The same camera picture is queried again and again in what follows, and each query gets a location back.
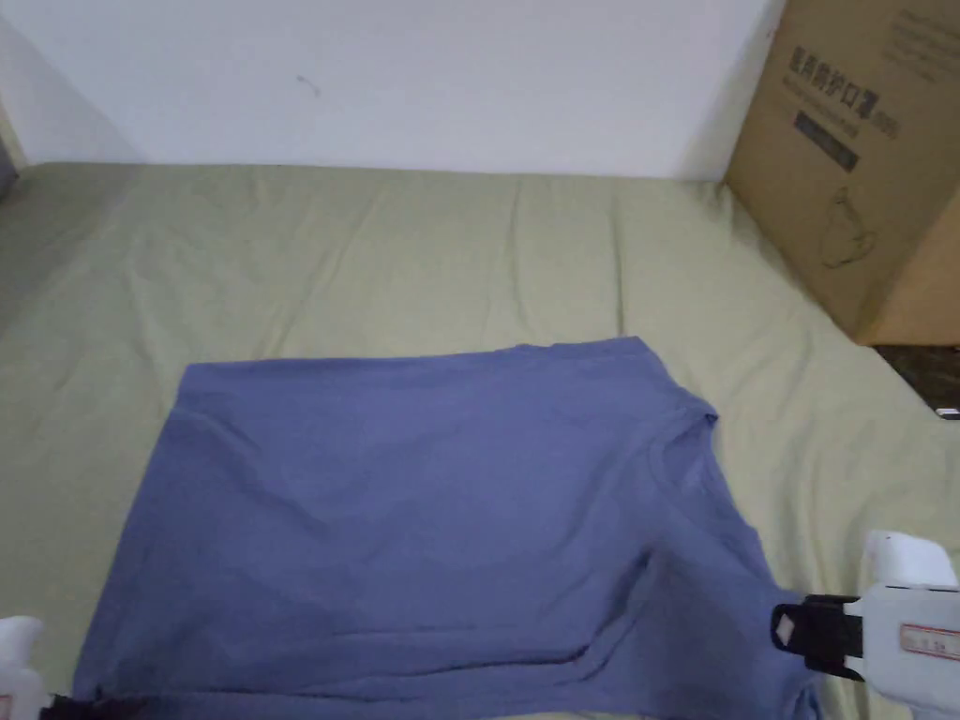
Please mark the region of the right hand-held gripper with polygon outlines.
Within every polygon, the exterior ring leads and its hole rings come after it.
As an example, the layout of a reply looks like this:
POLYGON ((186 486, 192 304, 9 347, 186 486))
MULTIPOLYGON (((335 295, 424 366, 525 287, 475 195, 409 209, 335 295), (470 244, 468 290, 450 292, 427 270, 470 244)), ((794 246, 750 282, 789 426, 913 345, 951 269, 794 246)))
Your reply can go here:
POLYGON ((775 649, 815 672, 856 672, 869 684, 959 682, 959 583, 944 547, 872 531, 861 597, 809 594, 772 610, 775 649))

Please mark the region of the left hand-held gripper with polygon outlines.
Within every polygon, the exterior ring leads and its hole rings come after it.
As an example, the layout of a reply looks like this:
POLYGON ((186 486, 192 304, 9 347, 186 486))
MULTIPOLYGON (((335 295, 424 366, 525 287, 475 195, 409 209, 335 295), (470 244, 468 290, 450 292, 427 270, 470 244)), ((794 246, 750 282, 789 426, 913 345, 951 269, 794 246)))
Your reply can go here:
POLYGON ((144 719, 145 699, 77 699, 49 695, 31 655, 43 623, 30 616, 1 619, 1 718, 41 720, 144 719))

